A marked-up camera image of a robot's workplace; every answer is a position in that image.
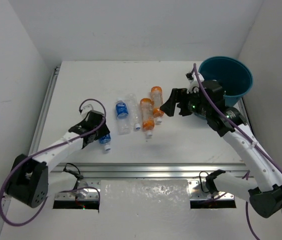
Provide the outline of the blue label bottle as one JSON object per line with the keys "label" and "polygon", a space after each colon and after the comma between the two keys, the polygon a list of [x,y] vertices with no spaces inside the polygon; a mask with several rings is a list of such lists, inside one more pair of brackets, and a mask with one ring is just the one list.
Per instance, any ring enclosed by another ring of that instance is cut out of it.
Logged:
{"label": "blue label bottle", "polygon": [[111,150],[111,135],[106,134],[98,139],[100,145],[102,145],[105,152]]}
{"label": "blue label bottle", "polygon": [[125,119],[128,117],[129,112],[125,101],[122,98],[117,98],[115,104],[116,117],[118,119]]}

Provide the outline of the clear plastic bottle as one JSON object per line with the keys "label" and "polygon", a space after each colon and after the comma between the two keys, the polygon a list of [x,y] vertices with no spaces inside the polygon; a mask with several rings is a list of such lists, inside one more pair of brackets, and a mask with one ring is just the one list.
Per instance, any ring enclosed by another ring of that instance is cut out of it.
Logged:
{"label": "clear plastic bottle", "polygon": [[136,95],[132,93],[120,98],[122,98],[127,105],[128,117],[118,119],[116,114],[118,134],[127,135],[131,131],[139,131],[141,129],[141,115]]}

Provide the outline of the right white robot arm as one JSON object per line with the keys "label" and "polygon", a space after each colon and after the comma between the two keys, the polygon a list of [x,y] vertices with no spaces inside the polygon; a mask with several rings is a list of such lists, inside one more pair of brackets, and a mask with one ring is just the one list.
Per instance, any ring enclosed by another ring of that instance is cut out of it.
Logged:
{"label": "right white robot arm", "polygon": [[217,81],[203,81],[197,91],[193,86],[173,88],[160,109],[172,117],[175,108],[180,109],[179,115],[183,117],[195,114],[205,118],[253,175],[252,180],[240,180],[218,169],[205,178],[205,188],[210,194],[231,193],[250,203],[263,218],[282,209],[282,173],[268,160],[268,154],[258,145],[244,116],[235,107],[226,105],[224,89]]}

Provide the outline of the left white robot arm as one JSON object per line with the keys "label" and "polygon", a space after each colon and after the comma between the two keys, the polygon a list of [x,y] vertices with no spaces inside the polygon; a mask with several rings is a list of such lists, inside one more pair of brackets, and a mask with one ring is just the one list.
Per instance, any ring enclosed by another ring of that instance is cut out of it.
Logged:
{"label": "left white robot arm", "polygon": [[24,154],[17,156],[4,192],[36,208],[50,195],[76,189],[83,179],[79,172],[66,169],[54,175],[52,170],[72,153],[109,133],[104,114],[96,110],[89,111],[81,122],[72,126],[46,152],[33,157]]}

